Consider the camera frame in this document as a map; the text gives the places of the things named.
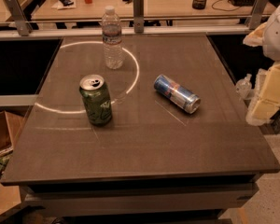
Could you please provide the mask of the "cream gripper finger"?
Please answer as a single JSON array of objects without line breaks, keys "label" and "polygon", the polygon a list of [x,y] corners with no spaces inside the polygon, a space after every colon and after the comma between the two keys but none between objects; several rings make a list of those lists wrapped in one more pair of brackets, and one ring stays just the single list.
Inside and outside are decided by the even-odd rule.
[{"label": "cream gripper finger", "polygon": [[263,34],[266,27],[266,22],[260,24],[254,31],[248,34],[244,40],[243,44],[249,47],[258,47],[263,43]]},{"label": "cream gripper finger", "polygon": [[245,120],[248,124],[261,126],[280,109],[280,62],[275,62],[267,71],[257,74],[254,96],[249,104]]}]

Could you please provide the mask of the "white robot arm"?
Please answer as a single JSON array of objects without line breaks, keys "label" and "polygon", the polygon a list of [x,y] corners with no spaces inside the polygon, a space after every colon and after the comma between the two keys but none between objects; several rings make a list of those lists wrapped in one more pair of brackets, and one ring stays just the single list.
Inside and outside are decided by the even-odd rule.
[{"label": "white robot arm", "polygon": [[248,124],[260,126],[268,123],[280,109],[280,5],[243,43],[250,47],[262,46],[264,56],[273,60],[265,73],[257,75],[254,96],[246,114]]}]

